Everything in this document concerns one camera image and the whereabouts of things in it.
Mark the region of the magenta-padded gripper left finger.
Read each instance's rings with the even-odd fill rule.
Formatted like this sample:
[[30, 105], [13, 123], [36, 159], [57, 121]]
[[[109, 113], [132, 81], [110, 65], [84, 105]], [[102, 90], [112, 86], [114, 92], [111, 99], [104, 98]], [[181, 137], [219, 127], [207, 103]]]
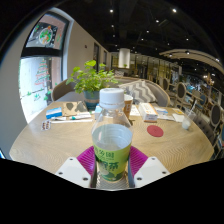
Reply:
[[56, 171], [56, 175], [84, 188], [95, 188], [97, 165], [94, 147], [91, 146], [78, 157], [69, 157]]

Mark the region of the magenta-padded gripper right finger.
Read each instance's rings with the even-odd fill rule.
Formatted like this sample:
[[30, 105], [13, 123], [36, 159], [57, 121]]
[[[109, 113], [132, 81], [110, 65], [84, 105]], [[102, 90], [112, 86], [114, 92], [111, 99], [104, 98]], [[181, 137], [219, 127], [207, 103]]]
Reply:
[[135, 147], [130, 148], [128, 181], [130, 188], [139, 188], [157, 181], [170, 172], [157, 157], [148, 157]]

